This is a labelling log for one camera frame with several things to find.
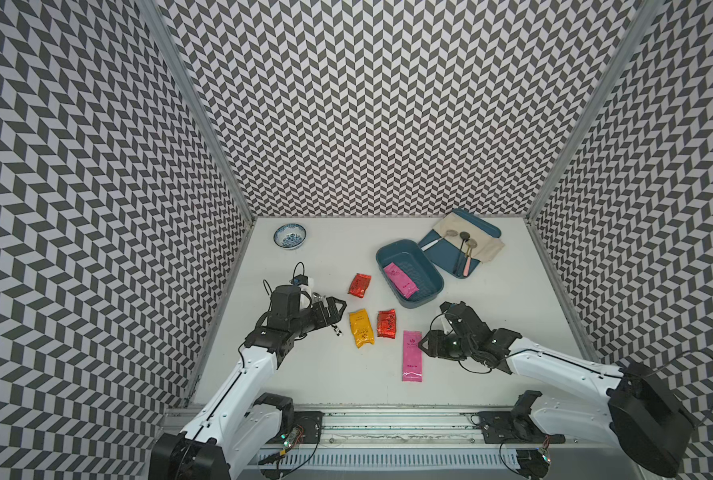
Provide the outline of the yellow tea bag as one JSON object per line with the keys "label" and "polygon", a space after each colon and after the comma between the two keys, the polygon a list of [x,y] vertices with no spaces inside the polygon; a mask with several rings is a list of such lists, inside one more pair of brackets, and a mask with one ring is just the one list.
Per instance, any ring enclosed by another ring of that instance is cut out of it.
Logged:
{"label": "yellow tea bag", "polygon": [[373,329],[365,309],[350,313],[350,331],[354,336],[357,348],[362,348],[366,344],[374,344]]}

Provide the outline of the long pink tea bag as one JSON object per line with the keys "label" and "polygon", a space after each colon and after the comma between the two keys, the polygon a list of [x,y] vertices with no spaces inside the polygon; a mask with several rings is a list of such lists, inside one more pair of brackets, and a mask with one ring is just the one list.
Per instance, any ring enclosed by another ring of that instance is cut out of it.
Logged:
{"label": "long pink tea bag", "polygon": [[402,346],[402,380],[404,382],[422,382],[422,351],[419,348],[422,333],[404,331]]}

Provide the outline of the red tea bag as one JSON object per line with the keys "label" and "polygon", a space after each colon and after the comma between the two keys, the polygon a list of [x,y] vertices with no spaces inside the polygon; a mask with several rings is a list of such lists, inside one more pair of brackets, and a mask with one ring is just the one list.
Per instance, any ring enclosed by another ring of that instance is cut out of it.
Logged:
{"label": "red tea bag", "polygon": [[354,279],[352,279],[352,283],[350,283],[350,288],[348,288],[348,294],[357,298],[364,298],[366,291],[370,286],[370,283],[370,275],[358,273],[354,275]]}
{"label": "red tea bag", "polygon": [[396,312],[394,309],[378,312],[377,334],[380,338],[394,339],[396,336]]}

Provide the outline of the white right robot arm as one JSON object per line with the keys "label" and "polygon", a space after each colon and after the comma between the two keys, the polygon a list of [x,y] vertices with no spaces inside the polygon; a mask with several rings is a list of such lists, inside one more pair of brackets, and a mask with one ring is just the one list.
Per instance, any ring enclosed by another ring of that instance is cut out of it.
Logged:
{"label": "white right robot arm", "polygon": [[427,357],[457,364],[472,360],[485,374],[539,380],[570,396],[561,400],[526,390],[508,412],[476,413],[485,443],[519,447],[513,473],[544,478],[550,446],[578,439],[617,447],[661,478],[677,476],[698,420],[650,367],[600,364],[513,330],[491,329],[463,302],[442,303],[437,317],[442,328],[430,328],[418,344]]}

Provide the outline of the teal plastic storage box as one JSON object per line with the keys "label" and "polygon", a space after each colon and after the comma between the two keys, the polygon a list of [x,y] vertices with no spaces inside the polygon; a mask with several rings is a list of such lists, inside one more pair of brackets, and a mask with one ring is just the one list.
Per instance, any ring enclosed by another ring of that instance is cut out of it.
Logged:
{"label": "teal plastic storage box", "polygon": [[[375,261],[394,296],[406,309],[415,309],[434,300],[444,288],[442,276],[412,240],[397,240],[380,247],[375,254]],[[386,272],[390,265],[397,267],[415,285],[416,292],[410,296],[400,292]]]}

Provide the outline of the blue floral ceramic bowl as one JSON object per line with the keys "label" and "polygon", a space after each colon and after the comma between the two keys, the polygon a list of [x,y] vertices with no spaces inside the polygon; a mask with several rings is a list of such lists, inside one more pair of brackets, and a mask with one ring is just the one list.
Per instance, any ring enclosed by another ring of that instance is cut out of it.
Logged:
{"label": "blue floral ceramic bowl", "polygon": [[308,238],[308,230],[299,223],[284,224],[274,232],[274,244],[286,251],[296,250],[304,245]]}

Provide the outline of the beige cloth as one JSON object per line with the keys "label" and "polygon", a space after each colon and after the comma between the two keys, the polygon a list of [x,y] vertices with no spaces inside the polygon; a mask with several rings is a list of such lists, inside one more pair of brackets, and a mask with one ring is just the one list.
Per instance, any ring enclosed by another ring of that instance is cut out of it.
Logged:
{"label": "beige cloth", "polygon": [[458,234],[467,232],[470,239],[476,242],[472,249],[472,258],[481,263],[494,260],[504,248],[504,243],[500,240],[501,232],[497,227],[462,209],[453,210],[433,226],[433,231],[439,235],[446,234],[447,230],[454,230]]}

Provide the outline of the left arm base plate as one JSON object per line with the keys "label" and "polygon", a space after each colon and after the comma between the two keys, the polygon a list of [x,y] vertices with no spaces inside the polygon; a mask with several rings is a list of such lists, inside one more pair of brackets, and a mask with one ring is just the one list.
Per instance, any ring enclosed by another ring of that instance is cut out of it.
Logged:
{"label": "left arm base plate", "polygon": [[320,443],[324,427],[324,412],[300,411],[294,413],[292,420],[282,423],[282,429],[276,437],[268,440],[268,445],[314,445]]}

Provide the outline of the pink handled spoon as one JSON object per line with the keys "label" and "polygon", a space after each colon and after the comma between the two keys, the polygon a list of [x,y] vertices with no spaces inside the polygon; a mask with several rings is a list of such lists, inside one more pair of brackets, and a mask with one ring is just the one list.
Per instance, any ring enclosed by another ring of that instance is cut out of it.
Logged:
{"label": "pink handled spoon", "polygon": [[470,238],[467,240],[465,263],[464,263],[464,268],[463,268],[462,274],[461,274],[462,278],[466,278],[469,275],[472,257],[473,257],[474,251],[476,250],[477,246],[478,246],[478,243],[475,239]]}

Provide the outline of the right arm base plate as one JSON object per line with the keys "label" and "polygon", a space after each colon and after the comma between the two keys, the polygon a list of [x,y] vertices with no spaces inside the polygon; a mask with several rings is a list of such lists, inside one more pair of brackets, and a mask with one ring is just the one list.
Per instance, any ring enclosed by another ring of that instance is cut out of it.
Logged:
{"label": "right arm base plate", "polygon": [[471,419],[487,445],[501,442],[553,445],[566,442],[564,435],[542,432],[527,416],[514,416],[506,411],[480,411],[473,414]]}

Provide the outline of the dark handled spoon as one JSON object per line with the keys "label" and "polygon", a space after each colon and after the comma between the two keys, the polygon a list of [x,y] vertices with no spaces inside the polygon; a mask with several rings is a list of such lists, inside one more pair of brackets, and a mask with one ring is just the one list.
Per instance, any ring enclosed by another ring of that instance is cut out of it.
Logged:
{"label": "dark handled spoon", "polygon": [[457,272],[458,272],[458,269],[459,269],[459,266],[460,266],[460,263],[461,263],[461,260],[463,257],[463,250],[470,238],[470,234],[467,231],[462,231],[462,232],[460,232],[459,236],[460,236],[460,246],[458,248],[458,252],[457,252],[457,255],[455,258],[455,264],[454,264],[453,270],[452,270],[452,274],[454,276],[457,276]]}

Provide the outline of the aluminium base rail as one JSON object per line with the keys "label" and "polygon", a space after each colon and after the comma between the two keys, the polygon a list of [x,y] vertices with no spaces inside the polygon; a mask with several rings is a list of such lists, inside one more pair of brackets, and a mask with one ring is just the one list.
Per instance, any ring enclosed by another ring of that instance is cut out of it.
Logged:
{"label": "aluminium base rail", "polygon": [[[176,434],[204,406],[176,410],[164,419],[164,433]],[[294,406],[300,411],[324,412],[320,443],[314,445],[264,444],[242,475],[264,479],[304,479],[318,473],[399,473],[430,478],[437,472],[515,473],[518,446],[487,445],[472,421],[484,410],[443,407],[336,407]],[[568,477],[645,479],[647,473],[621,452],[587,440],[570,439],[548,449],[548,479]]]}

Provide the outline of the aluminium corner post left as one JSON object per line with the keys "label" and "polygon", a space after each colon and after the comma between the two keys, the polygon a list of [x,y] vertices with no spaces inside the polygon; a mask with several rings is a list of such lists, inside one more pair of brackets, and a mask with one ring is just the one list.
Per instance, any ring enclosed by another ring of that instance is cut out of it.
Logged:
{"label": "aluminium corner post left", "polygon": [[162,58],[164,58],[164,62],[166,62],[168,70],[170,70],[170,75],[174,78],[174,83],[178,86],[178,90],[180,90],[180,94],[182,94],[182,98],[184,98],[184,102],[186,102],[196,126],[198,126],[198,130],[200,130],[202,138],[204,138],[204,142],[206,142],[206,146],[208,146],[208,150],[212,154],[212,159],[216,162],[220,173],[226,180],[228,191],[232,194],[240,214],[242,214],[244,220],[254,224],[256,218],[252,214],[244,194],[242,194],[242,188],[240,188],[238,180],[234,177],[230,160],[228,160],[224,148],[220,145],[218,134],[214,131],[214,126],[212,126],[212,122],[208,118],[208,112],[202,105],[202,100],[200,100],[200,96],[198,96],[198,92],[194,88],[194,82],[188,75],[184,62],[182,62],[180,52],[178,52],[174,38],[170,35],[170,30],[168,30],[168,26],[162,17],[158,2],[150,0],[138,1],[138,9],[148,26],[148,30],[150,30],[152,41],[158,46],[158,50],[160,50]]}

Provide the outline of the aluminium corner post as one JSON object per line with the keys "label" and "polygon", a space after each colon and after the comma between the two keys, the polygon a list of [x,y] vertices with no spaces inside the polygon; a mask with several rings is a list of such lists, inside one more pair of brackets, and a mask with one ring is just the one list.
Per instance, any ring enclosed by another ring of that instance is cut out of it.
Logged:
{"label": "aluminium corner post", "polygon": [[242,194],[242,188],[240,188],[238,180],[234,177],[230,160],[228,160],[224,148],[220,145],[218,134],[214,131],[214,126],[212,126],[212,122],[208,118],[208,112],[202,105],[202,100],[200,100],[200,96],[198,96],[198,92],[194,88],[194,82],[188,75],[184,62],[182,62],[180,52],[178,52],[174,38],[170,35],[170,30],[168,30],[168,26],[162,17],[158,2],[150,0],[138,1],[138,9],[148,26],[148,30],[150,30],[152,41],[158,46],[158,50],[160,50],[162,58],[164,58],[164,62],[166,62],[168,70],[170,70],[170,75],[174,78],[174,83],[178,86],[178,90],[180,90],[180,94],[182,94],[182,98],[184,98],[184,102],[186,102],[196,126],[198,126],[198,130],[200,130],[202,138],[204,138],[204,142],[206,142],[206,146],[208,146],[208,150],[212,154],[212,159],[216,162],[220,173],[226,180],[228,191],[232,194],[240,214],[242,214],[244,220],[254,224],[256,218],[252,214],[244,194]]}
{"label": "aluminium corner post", "polygon": [[596,117],[600,114],[605,102],[614,90],[616,83],[622,78],[626,66],[630,62],[633,54],[642,42],[647,30],[652,26],[655,18],[664,6],[664,1],[644,1],[636,14],[624,36],[622,36],[618,48],[610,58],[610,62],[604,70],[600,80],[590,94],[590,98],[578,120],[572,128],[566,144],[557,156],[544,184],[542,184],[534,202],[528,208],[525,216],[527,223],[533,223],[538,218],[541,210],[546,206],[550,196],[558,186],[564,172],[568,168],[571,160],[580,148],[582,141],[586,138],[590,128],[592,128]]}

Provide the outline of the aluminium corner post right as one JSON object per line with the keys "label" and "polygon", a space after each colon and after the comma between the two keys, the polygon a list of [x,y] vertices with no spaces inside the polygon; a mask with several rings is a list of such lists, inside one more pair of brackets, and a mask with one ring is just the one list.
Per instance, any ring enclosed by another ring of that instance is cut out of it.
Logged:
{"label": "aluminium corner post right", "polygon": [[618,48],[610,58],[610,62],[604,70],[600,80],[590,94],[590,98],[578,120],[572,128],[566,144],[557,156],[544,184],[542,184],[534,202],[528,208],[525,216],[527,223],[533,223],[538,218],[541,210],[546,206],[550,196],[558,186],[564,172],[568,168],[571,160],[580,148],[582,141],[586,138],[590,128],[592,128],[596,117],[600,114],[605,102],[614,90],[616,83],[622,78],[626,66],[630,62],[633,54],[642,42],[647,30],[652,26],[655,18],[664,6],[664,1],[644,1],[636,14],[624,36],[622,36]]}

